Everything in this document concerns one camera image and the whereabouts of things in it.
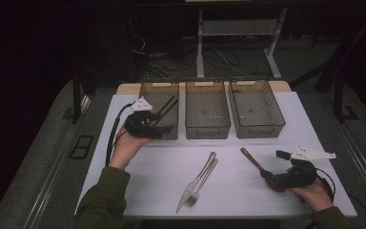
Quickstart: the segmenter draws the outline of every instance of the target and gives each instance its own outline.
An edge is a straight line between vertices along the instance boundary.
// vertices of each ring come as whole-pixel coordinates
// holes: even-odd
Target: fork
[[[210,173],[213,171],[216,163],[218,162],[218,159],[215,158],[213,159],[213,161],[211,162],[210,167],[207,168],[206,174],[203,178],[203,180],[201,180],[200,185],[198,186],[197,190],[195,192],[193,192],[190,197],[187,199],[187,201],[185,202],[185,205],[188,207],[192,207],[197,201],[198,198],[200,197],[200,190],[203,187],[204,183],[206,182],[208,176],[210,175]]]

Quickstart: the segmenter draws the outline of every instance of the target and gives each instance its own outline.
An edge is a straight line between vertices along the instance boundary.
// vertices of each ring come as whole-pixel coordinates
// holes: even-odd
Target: silver knife
[[[198,174],[198,176],[195,178],[195,180],[193,180],[186,186],[186,189],[185,189],[182,197],[180,198],[179,204],[177,205],[176,213],[179,212],[180,208],[182,208],[183,204],[190,197],[190,194],[193,192],[195,186],[197,185],[197,183],[201,179],[201,177],[203,177],[204,173],[206,172],[207,168],[210,166],[210,164],[213,161],[213,159],[215,158],[215,156],[216,156],[215,152],[210,153],[209,159],[207,160],[207,163],[206,163],[206,165],[204,165],[204,168],[201,170],[200,174]]]

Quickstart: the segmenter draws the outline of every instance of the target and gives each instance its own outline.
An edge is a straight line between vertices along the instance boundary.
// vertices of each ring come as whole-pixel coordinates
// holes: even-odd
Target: white table surface
[[[309,208],[294,194],[269,189],[258,169],[239,151],[245,147],[274,174],[285,173],[292,166],[289,160],[277,158],[276,150],[293,152],[298,145],[303,145],[323,151],[297,94],[274,95],[286,121],[278,138],[238,139],[232,122],[228,139],[188,140],[184,120],[185,96],[180,94],[178,140],[150,143],[127,167],[132,177],[126,193],[125,219],[284,219],[309,216]],[[97,182],[104,167],[116,116],[125,104],[137,98],[134,94],[113,96],[81,197]],[[129,114],[126,110],[121,115],[118,128]],[[177,214],[177,203],[186,185],[195,179],[212,151],[216,152],[219,162],[202,188],[198,202],[192,208],[183,206]],[[330,161],[315,160],[313,164],[335,181],[335,205],[345,216],[356,216]]]

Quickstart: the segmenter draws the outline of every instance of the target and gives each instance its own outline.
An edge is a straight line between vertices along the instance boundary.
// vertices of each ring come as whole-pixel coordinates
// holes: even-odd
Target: hand
[[[116,136],[110,167],[124,170],[129,165],[139,149],[147,143],[153,141],[151,138],[135,137],[127,132],[126,128],[121,127]]]
[[[310,186],[291,188],[288,190],[304,199],[308,206],[314,212],[318,212],[334,206],[331,198],[327,193],[325,185],[323,185],[323,183],[318,178]]]

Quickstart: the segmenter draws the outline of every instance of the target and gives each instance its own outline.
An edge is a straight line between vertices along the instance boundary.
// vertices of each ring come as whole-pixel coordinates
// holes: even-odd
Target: transparent plastic bin
[[[222,78],[186,81],[186,138],[226,139],[231,127]]]
[[[269,81],[232,77],[228,94],[238,138],[279,136],[285,120]]]
[[[161,139],[176,140],[178,138],[178,79],[143,79],[139,97],[144,96],[153,107],[151,113],[160,113],[158,121],[152,121],[154,127],[173,126],[170,133],[162,135]]]

